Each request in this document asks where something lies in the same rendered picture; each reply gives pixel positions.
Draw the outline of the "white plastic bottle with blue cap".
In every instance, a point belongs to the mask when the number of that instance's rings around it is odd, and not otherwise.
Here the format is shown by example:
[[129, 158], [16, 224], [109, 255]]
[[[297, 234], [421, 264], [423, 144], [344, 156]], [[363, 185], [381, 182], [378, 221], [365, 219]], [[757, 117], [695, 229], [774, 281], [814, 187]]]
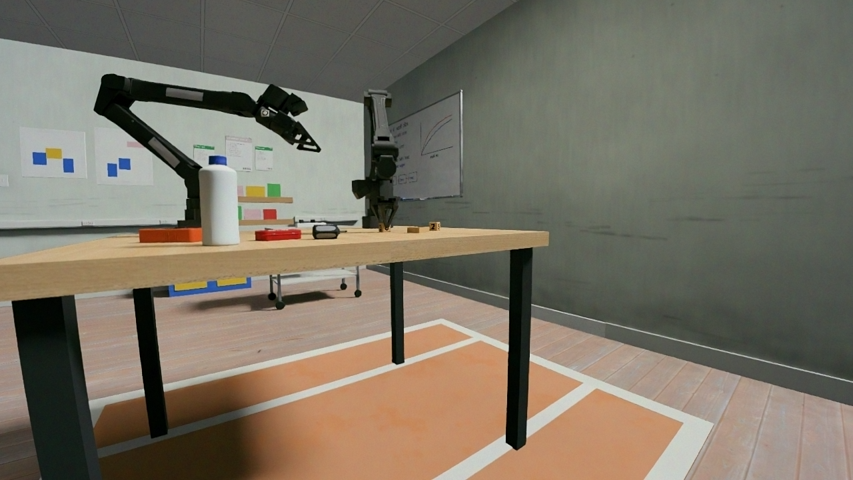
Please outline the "white plastic bottle with blue cap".
[[239, 244], [237, 172], [226, 156], [210, 155], [199, 179], [203, 246]]

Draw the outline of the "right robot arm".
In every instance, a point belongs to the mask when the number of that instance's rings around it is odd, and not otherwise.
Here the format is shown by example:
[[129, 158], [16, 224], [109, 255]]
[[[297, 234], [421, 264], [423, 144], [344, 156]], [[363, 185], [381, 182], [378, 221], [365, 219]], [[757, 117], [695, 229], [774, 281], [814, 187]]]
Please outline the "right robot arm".
[[134, 101], [198, 107], [239, 117], [254, 116], [255, 121], [267, 129], [274, 116], [273, 121], [286, 127], [292, 118], [288, 116], [289, 112], [296, 117], [308, 111], [307, 103], [298, 95], [293, 92], [289, 95], [289, 92], [273, 84], [267, 87], [258, 101], [254, 101], [245, 92], [202, 90], [125, 78], [114, 73], [104, 74], [93, 111], [115, 123], [184, 179], [189, 199], [186, 199], [187, 209], [184, 209], [185, 221], [177, 221], [177, 225], [201, 225], [199, 172], [203, 167], [132, 113], [130, 106]]

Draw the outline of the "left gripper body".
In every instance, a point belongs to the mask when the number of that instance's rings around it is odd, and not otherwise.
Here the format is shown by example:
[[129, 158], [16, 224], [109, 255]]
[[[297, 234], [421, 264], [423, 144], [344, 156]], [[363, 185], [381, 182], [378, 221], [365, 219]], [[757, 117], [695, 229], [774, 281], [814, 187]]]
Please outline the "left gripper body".
[[397, 205], [397, 201], [401, 201], [401, 197], [393, 195], [393, 181], [389, 181], [389, 195], [380, 195], [380, 197], [369, 197], [371, 205]]

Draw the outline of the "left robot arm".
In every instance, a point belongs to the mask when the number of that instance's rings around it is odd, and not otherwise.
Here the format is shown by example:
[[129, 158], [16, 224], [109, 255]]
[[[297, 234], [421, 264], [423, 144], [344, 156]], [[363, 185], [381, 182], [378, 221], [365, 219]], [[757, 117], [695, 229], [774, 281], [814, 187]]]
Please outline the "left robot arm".
[[[389, 181], [381, 181], [380, 179], [393, 180], [393, 175], [397, 170], [395, 162], [399, 156], [399, 146], [395, 145], [395, 139], [388, 129], [385, 103], [386, 107], [392, 107], [391, 92], [369, 89], [365, 91], [365, 106], [371, 115], [371, 174], [365, 176], [365, 180], [353, 180], [353, 194], [357, 199], [361, 199], [365, 195], [366, 199], [389, 195]], [[376, 175], [376, 167], [378, 176]], [[373, 177], [379, 181], [374, 181]]]

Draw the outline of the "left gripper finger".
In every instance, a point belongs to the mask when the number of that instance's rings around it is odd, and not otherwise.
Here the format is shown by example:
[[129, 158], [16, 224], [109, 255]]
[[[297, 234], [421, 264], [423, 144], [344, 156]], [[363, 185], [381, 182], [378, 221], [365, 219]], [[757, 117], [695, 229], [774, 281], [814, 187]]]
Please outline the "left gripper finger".
[[[379, 209], [379, 208], [378, 208], [378, 205], [371, 205], [371, 209], [374, 211], [374, 214], [375, 214], [375, 216], [376, 216], [377, 221], [378, 221], [379, 223], [383, 223], [383, 221], [381, 221], [380, 215], [379, 215], [379, 213], [378, 213], [378, 209]], [[385, 212], [386, 212], [386, 219], [388, 218], [388, 213], [389, 213], [389, 211], [390, 211], [390, 209], [385, 209]]]
[[[378, 205], [378, 207], [380, 209], [382, 221], [383, 221], [385, 227], [390, 227], [392, 220], [393, 220], [393, 217], [395, 216], [395, 213], [397, 212], [397, 209], [399, 208], [399, 205]], [[392, 213], [391, 213], [388, 221], [386, 219], [385, 209], [392, 209]]]

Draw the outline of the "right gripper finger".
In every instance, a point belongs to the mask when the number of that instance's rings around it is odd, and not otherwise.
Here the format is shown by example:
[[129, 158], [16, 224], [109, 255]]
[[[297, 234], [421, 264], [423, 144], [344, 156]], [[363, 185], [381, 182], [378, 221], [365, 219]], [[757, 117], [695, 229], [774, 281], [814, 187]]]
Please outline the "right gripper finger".
[[[302, 138], [301, 140], [302, 140], [302, 141], [306, 141], [307, 139], [308, 139], [307, 135], [305, 135], [305, 134], [304, 134], [304, 135], [303, 135], [303, 138]], [[304, 145], [298, 145], [298, 146], [297, 146], [297, 149], [298, 149], [298, 150], [307, 150], [307, 151], [312, 151], [312, 152], [317, 152], [317, 153], [320, 153], [320, 151], [322, 150], [322, 148], [320, 148], [320, 147], [317, 145], [317, 143], [316, 143], [316, 149], [304, 148]]]
[[[297, 136], [297, 134], [299, 133], [299, 131], [301, 129], [303, 130], [303, 133], [305, 133], [305, 135], [307, 135], [308, 139], [311, 140], [311, 142], [295, 139], [295, 137]], [[292, 128], [291, 132], [289, 133], [289, 136], [287, 137], [287, 141], [289, 141], [291, 143], [298, 143], [299, 145], [310, 145], [310, 146], [316, 145], [316, 141], [314, 139], [312, 139], [310, 133], [308, 133], [307, 129], [305, 129], [303, 127], [303, 125], [301, 124], [300, 121], [297, 121], [295, 126]]]

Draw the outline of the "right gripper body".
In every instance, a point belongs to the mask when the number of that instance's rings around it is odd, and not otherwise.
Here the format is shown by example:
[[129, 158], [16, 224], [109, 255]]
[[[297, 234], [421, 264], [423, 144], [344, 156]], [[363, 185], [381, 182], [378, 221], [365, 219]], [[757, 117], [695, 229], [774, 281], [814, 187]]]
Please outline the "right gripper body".
[[[275, 116], [273, 117], [273, 119], [274, 119], [274, 118], [275, 118]], [[287, 137], [289, 136], [289, 133], [291, 132], [292, 128], [293, 128], [293, 127], [295, 126], [295, 124], [296, 124], [295, 120], [291, 118], [291, 119], [290, 119], [290, 121], [289, 121], [289, 124], [287, 124], [287, 126], [286, 126], [286, 127], [283, 127], [283, 126], [282, 126], [282, 125], [280, 125], [279, 123], [277, 123], [277, 122], [273, 121], [273, 119], [272, 119], [272, 121], [271, 121], [271, 124], [269, 125], [269, 129], [271, 129], [271, 130], [273, 131], [273, 133], [276, 133], [277, 135], [280, 135], [280, 136], [281, 136], [281, 139], [286, 139], [286, 140], [287, 140]], [[282, 134], [281, 134], [281, 133], [282, 133]], [[305, 133], [303, 133], [303, 131], [302, 131], [302, 130], [300, 130], [300, 131], [299, 131], [298, 135], [301, 135], [301, 138], [300, 138], [299, 140], [301, 140], [301, 139], [303, 138], [303, 135], [304, 135], [304, 134], [305, 134]], [[289, 145], [294, 145], [294, 144], [295, 144], [295, 143], [291, 143], [291, 142], [289, 142], [289, 141], [287, 141], [287, 143], [289, 143]]]

